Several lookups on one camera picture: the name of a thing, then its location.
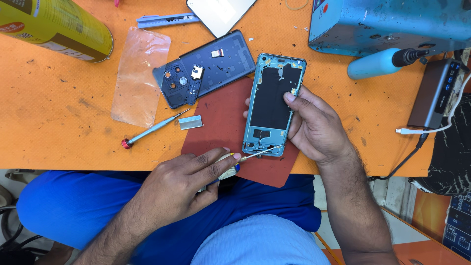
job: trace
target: hand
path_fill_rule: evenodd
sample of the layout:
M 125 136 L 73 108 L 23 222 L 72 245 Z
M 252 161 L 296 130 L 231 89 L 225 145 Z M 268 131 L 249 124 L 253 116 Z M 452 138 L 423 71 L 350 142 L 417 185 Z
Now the hand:
M 235 153 L 215 163 L 227 153 L 229 148 L 220 147 L 198 157 L 183 154 L 160 163 L 124 210 L 134 215 L 140 232 L 147 234 L 197 213 L 218 199 L 219 182 L 198 191 L 241 158 L 240 153 Z
M 288 139 L 318 166 L 336 162 L 352 152 L 353 146 L 337 113 L 322 98 L 301 86 L 299 96 L 287 92 L 286 104 L 294 110 Z

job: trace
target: spray can label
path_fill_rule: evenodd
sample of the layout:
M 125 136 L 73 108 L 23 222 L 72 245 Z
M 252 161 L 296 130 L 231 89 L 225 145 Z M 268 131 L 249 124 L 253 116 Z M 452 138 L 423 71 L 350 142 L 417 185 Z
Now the spray can label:
M 71 0 L 0 0 L 0 33 L 88 62 L 113 49 L 108 28 Z

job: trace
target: orange work mat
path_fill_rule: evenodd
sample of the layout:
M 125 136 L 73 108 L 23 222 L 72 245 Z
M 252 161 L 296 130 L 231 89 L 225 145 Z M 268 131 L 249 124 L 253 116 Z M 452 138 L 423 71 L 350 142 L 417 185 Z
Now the orange work mat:
M 0 36 L 0 168 L 152 170 L 180 155 L 187 131 L 181 131 L 178 122 L 125 150 L 121 140 L 144 128 L 113 120 L 110 110 L 129 27 L 136 26 L 136 18 L 142 15 L 187 13 L 186 1 L 125 0 L 119 8 L 110 0 L 75 2 L 110 29 L 114 37 L 110 60 L 87 63 Z M 289 4 L 296 7 L 304 2 L 290 0 Z M 258 0 L 234 29 L 242 31 L 254 58 L 266 52 L 306 59 L 304 85 L 337 111 L 368 174 L 387 175 L 418 141 L 418 135 L 399 135 L 395 129 L 407 123 L 425 66 L 416 62 L 391 75 L 351 80 L 347 66 L 355 57 L 307 46 L 309 33 L 304 28 L 310 27 L 311 11 L 311 0 L 297 11 L 281 0 Z M 214 39 L 201 23 L 150 30 L 171 38 L 169 62 Z M 195 109 L 185 116 L 192 116 Z M 179 111 L 171 110 L 161 96 L 155 121 Z M 427 176 L 433 141 L 430 136 L 397 175 Z M 301 153 L 291 172 L 318 173 L 315 163 Z

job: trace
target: blue phone frame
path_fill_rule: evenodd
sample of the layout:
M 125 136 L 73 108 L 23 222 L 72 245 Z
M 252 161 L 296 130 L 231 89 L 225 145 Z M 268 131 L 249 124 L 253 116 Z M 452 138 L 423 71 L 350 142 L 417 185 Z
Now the blue phone frame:
M 301 74 L 299 76 L 299 80 L 296 83 L 296 87 L 292 88 L 292 94 L 298 96 L 300 86 L 302 84 L 302 79 L 304 76 L 304 72 L 306 70 L 306 61 L 303 59 L 299 58 L 292 58 L 292 57 L 286 57 L 286 56 L 280 56 L 280 55 L 273 55 L 273 54 L 268 54 L 268 53 L 261 53 L 257 57 L 257 63 L 256 63 L 256 68 L 255 68 L 255 75 L 253 79 L 253 85 L 252 85 L 252 92 L 250 94 L 250 105 L 249 105 L 249 112 L 247 115 L 247 123 L 245 125 L 245 133 L 244 133 L 244 142 L 242 143 L 242 151 L 246 154 L 255 154 L 260 152 L 261 150 L 267 150 L 269 149 L 269 146 L 278 146 L 286 143 L 286 139 L 288 136 L 288 129 L 291 124 L 291 119 L 293 116 L 293 110 L 290 111 L 290 116 L 288 119 L 288 125 L 285 129 L 274 129 L 274 128 L 266 128 L 266 127 L 258 127 L 258 126 L 251 126 L 251 120 L 252 120 L 252 111 L 253 111 L 253 103 L 255 101 L 255 95 L 257 94 L 257 85 L 259 84 L 261 80 L 262 74 L 260 73 L 265 66 L 267 67 L 273 67 L 273 68 L 280 68 L 279 65 L 287 65 L 291 64 L 292 67 L 297 67 L 301 68 Z M 262 138 L 260 140 L 260 146 L 259 146 L 259 138 L 254 137 L 254 130 L 262 130 L 262 131 L 270 131 L 270 136 L 266 138 Z M 263 153 L 265 156 L 273 156 L 273 157 L 280 157 L 282 156 L 284 151 L 284 145 L 275 148 L 271 151 L 267 151 Z

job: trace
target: red heat-resistant mat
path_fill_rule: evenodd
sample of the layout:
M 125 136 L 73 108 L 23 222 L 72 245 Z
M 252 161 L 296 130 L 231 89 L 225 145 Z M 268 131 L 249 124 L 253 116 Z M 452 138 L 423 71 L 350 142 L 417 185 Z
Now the red heat-resistant mat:
M 252 79 L 245 77 L 199 100 L 195 115 L 201 115 L 203 127 L 188 130 L 182 154 L 200 155 L 216 147 L 229 147 L 231 152 L 244 155 L 242 142 L 246 120 L 242 113 L 248 109 L 245 99 L 250 97 L 252 82 Z M 252 157 L 241 163 L 237 176 L 282 187 L 298 153 L 299 150 L 288 141 L 281 157 Z

